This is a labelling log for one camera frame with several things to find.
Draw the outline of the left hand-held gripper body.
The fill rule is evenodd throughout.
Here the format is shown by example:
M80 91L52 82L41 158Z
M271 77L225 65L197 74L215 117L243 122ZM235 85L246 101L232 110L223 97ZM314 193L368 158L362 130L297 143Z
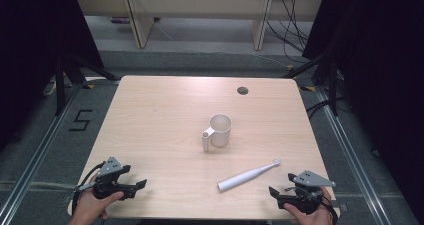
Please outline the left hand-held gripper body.
M100 169L95 176L93 182L82 184L77 187L78 192L92 188L93 194L97 199L103 199L115 192L121 191L124 193L125 186L118 183L119 178L114 177L114 173L122 166L118 160L111 156L100 165Z

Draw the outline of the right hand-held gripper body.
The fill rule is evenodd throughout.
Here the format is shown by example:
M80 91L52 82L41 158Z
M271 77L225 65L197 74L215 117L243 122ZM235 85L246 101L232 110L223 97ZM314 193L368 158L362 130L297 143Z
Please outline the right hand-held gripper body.
M304 214L315 212L323 202L321 187L335 187L336 183L324 178L312 171L305 170L297 175L293 187L286 188L286 191L294 191L294 195L283 195L282 201L277 201L280 209L285 203L295 206Z

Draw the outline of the white electric toothbrush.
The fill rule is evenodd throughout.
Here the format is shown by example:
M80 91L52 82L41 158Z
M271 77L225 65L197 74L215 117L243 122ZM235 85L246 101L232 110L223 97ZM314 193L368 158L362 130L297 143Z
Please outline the white electric toothbrush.
M244 183L260 176L261 174L265 173L266 171L268 171L268 170L270 170L274 167L279 166L281 164L281 162L282 162L281 159L275 159L270 164L264 165L262 167L250 169L248 171L245 171L243 173L240 173L238 175L235 175L235 176L227 178L223 181L220 181L220 182L217 183L218 190L220 192L225 192L225 191L228 191L232 188L235 188L236 186L244 184Z

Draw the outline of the white cup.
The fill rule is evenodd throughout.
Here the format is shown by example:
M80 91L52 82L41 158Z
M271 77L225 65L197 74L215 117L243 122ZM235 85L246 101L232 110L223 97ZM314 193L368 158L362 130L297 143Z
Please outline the white cup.
M202 133L203 151L209 151L209 145L223 147L228 144L232 129L232 120L225 114L215 114L209 120L209 127Z

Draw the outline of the person's right hand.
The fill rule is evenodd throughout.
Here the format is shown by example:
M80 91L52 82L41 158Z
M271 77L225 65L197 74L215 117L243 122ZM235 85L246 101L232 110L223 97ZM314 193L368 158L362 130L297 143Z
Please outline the person's right hand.
M334 225L335 216L327 209L327 206L330 205L331 195L325 187L321 187L321 191L324 204L319 205L317 210L309 215L302 213L289 203L284 204L285 210L293 216L291 221L293 225Z

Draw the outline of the person's left hand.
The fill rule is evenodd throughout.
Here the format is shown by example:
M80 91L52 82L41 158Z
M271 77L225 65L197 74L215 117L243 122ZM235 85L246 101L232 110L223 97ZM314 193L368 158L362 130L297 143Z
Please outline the person's left hand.
M71 217L74 218L85 218L85 219L94 219L94 218L103 218L107 219L107 207L112 203L118 201L123 197L124 193L121 191L115 192L112 195L103 198L97 199L93 195L93 189L85 190L79 197L76 209Z

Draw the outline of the black metal stand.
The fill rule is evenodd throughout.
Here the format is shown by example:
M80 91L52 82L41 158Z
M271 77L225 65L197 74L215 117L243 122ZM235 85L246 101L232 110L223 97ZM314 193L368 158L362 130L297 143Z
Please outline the black metal stand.
M88 68L107 80L120 80L120 77L106 71L103 63L96 65L95 63L91 63L88 60L72 53L60 52L54 66L57 98L56 116L64 110L66 104L64 76L67 76L72 84L85 85L87 83L85 76L80 70L81 67Z
M306 62L297 69L291 70L288 74L284 75L284 78L292 79L301 73L315 67L316 70L312 75L311 81L314 85L321 86L324 84L328 85L329 95L324 101L325 105L328 105L334 116L338 115L336 106L336 86L337 86L337 66L335 60L326 53L322 53L309 62Z

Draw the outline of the white power strip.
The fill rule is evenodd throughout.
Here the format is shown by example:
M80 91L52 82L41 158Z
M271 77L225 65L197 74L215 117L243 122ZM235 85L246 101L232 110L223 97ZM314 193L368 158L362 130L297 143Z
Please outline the white power strip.
M55 80L50 80L43 90L43 95L45 97L51 96L56 92L57 82Z

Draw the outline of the dark curtain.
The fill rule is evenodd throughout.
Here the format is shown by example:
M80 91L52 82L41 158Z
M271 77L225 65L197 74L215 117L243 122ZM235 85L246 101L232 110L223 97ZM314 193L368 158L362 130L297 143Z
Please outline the dark curtain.
M77 0L0 0L0 152L68 54L103 66Z
M304 57L329 48L351 104L424 225L424 0L322 0Z

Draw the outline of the beige wooden bench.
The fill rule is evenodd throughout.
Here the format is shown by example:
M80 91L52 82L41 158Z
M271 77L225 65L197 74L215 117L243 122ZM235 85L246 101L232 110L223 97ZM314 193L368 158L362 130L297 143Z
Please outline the beige wooden bench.
M268 21L312 22L322 0L77 0L86 16L127 17L137 48L146 46L157 18L248 20L253 47L262 49Z

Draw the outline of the grey metal floor rail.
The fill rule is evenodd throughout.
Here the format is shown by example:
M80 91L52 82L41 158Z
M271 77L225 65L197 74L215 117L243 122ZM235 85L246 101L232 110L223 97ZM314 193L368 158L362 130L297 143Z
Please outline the grey metal floor rail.
M62 110L54 116L35 153L27 163L25 170L19 179L14 183L7 200L0 207L0 225L9 225L16 214L25 194L27 193L31 182L38 173L46 155L48 154L54 139L56 138L60 127L62 126L75 97L80 93L81 85L73 85L65 99Z
M377 225L391 225L391 221L383 206L381 199L378 197L377 192L372 185L368 175L339 120L333 113L329 105L325 105L324 112L330 123L330 126L338 140L341 150L347 160L349 168L351 169L358 187L364 197L364 200L374 218Z

